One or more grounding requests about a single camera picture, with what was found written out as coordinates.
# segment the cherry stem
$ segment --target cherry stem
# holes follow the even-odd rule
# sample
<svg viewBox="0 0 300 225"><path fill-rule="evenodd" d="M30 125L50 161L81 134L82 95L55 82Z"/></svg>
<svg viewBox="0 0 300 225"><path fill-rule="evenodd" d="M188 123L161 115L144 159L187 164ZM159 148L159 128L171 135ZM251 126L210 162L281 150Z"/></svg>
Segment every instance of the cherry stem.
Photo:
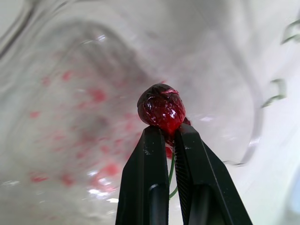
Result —
<svg viewBox="0 0 300 225"><path fill-rule="evenodd" d="M173 176L173 171L174 171L174 164L175 164L175 159L174 159L174 153L172 153L172 162L171 162L171 168L170 168L170 174L169 174L169 185L171 184L172 181L172 176ZM169 199L171 199L178 191L178 188L176 186L175 190L169 195Z"/></svg>
<svg viewBox="0 0 300 225"><path fill-rule="evenodd" d="M178 191L178 188L176 186L175 190L173 190L173 192L169 195L169 199L171 199Z"/></svg>
<svg viewBox="0 0 300 225"><path fill-rule="evenodd" d="M171 162L171 168L170 168L170 174L169 174L169 185L171 184L172 181L172 176L173 176L173 171L174 171L174 153L172 153L172 162Z"/></svg>

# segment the tweezer arm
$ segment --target tweezer arm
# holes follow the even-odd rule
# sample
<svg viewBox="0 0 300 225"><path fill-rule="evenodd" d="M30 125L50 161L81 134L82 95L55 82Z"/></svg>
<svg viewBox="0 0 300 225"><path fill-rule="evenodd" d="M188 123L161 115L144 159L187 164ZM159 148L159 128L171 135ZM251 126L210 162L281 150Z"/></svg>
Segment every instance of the tweezer arm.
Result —
<svg viewBox="0 0 300 225"><path fill-rule="evenodd" d="M167 225L169 181L165 140L147 127L127 161L121 179L116 225Z"/></svg>
<svg viewBox="0 0 300 225"><path fill-rule="evenodd" d="M175 134L175 171L184 225L252 225L225 165L186 124Z"/></svg>

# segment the cherry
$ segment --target cherry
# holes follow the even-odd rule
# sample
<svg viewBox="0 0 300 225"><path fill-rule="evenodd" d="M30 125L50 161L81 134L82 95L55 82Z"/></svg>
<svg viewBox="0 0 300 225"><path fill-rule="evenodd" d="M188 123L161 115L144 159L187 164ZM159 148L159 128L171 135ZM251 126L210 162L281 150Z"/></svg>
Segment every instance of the cherry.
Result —
<svg viewBox="0 0 300 225"><path fill-rule="evenodd" d="M174 135L186 116L178 91L162 83L148 88L140 96L137 108L144 123L159 127L170 136Z"/></svg>

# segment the transparent plastic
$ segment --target transparent plastic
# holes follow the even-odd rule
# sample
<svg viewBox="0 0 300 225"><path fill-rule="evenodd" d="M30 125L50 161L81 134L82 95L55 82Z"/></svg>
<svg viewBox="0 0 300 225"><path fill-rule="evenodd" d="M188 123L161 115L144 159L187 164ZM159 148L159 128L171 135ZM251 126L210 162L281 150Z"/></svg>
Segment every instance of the transparent plastic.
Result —
<svg viewBox="0 0 300 225"><path fill-rule="evenodd" d="M223 161L251 158L260 92L192 2L26 4L0 55L5 224L114 224L121 171L146 127L136 103L155 83L179 91Z"/></svg>

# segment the red juice splatter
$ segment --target red juice splatter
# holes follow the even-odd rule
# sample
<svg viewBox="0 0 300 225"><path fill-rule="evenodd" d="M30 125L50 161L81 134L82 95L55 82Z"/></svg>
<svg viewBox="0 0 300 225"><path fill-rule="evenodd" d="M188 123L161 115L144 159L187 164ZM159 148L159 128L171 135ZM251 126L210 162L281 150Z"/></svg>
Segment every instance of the red juice splatter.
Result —
<svg viewBox="0 0 300 225"><path fill-rule="evenodd" d="M40 114L41 114L41 112L39 112L39 111L31 112L31 113L30 113L30 118L36 119L37 117L40 116Z"/></svg>
<svg viewBox="0 0 300 225"><path fill-rule="evenodd" d="M131 121L129 121L127 124L126 124L126 126L125 126L125 130L127 131L127 132L131 132L131 131L133 131L135 129L135 125L131 122Z"/></svg>
<svg viewBox="0 0 300 225"><path fill-rule="evenodd" d="M94 103L100 103L106 99L105 93L99 89L91 89L88 94L92 97Z"/></svg>
<svg viewBox="0 0 300 225"><path fill-rule="evenodd" d="M117 139L114 141L114 144L116 147L119 147L122 145L123 141L124 141L123 139Z"/></svg>
<svg viewBox="0 0 300 225"><path fill-rule="evenodd" d="M61 182L68 188L71 187L72 185L74 185L74 180L67 173L63 174L60 179L61 179Z"/></svg>
<svg viewBox="0 0 300 225"><path fill-rule="evenodd" d="M88 103L86 103L86 102L81 102L81 103L79 103L78 105L77 105L77 108L78 109L84 109L84 108L86 108L88 106Z"/></svg>
<svg viewBox="0 0 300 225"><path fill-rule="evenodd" d="M107 145L102 146L100 149L105 154L107 154L109 152L109 147Z"/></svg>
<svg viewBox="0 0 300 225"><path fill-rule="evenodd" d="M84 156L85 156L84 152L78 152L76 158L80 159L83 158Z"/></svg>
<svg viewBox="0 0 300 225"><path fill-rule="evenodd" d="M45 86L45 87L49 87L49 85L50 85L50 79L49 79L49 77L44 77L42 79L42 85Z"/></svg>
<svg viewBox="0 0 300 225"><path fill-rule="evenodd" d="M56 140L56 141L59 141L59 140L61 140L61 139L64 139L66 136L64 136L64 135L55 135L54 137L53 137L53 139L54 140Z"/></svg>
<svg viewBox="0 0 300 225"><path fill-rule="evenodd" d="M33 183L39 183L49 179L45 174L38 173L38 172L31 172L29 173L29 175L30 175L31 182Z"/></svg>
<svg viewBox="0 0 300 225"><path fill-rule="evenodd" d="M115 176L120 172L117 164L110 163L100 170L100 173L106 173L108 176Z"/></svg>
<svg viewBox="0 0 300 225"><path fill-rule="evenodd" d="M71 75L72 75L72 72L67 71L62 75L61 78L62 78L63 81L69 81L71 79Z"/></svg>

